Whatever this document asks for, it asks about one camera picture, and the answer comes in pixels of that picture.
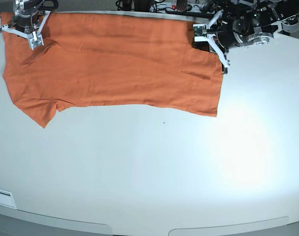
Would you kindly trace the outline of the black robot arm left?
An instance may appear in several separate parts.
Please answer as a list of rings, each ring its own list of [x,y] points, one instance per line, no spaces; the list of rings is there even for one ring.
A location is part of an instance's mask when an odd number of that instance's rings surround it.
[[[214,26],[219,47],[268,44],[277,32],[299,30],[299,0],[210,0],[208,9],[222,15]]]

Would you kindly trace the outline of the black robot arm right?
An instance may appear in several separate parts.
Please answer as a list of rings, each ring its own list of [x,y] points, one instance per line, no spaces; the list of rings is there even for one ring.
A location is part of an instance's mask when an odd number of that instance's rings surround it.
[[[12,23],[16,30],[30,34],[40,26],[39,15],[58,9],[57,0],[13,0]]]

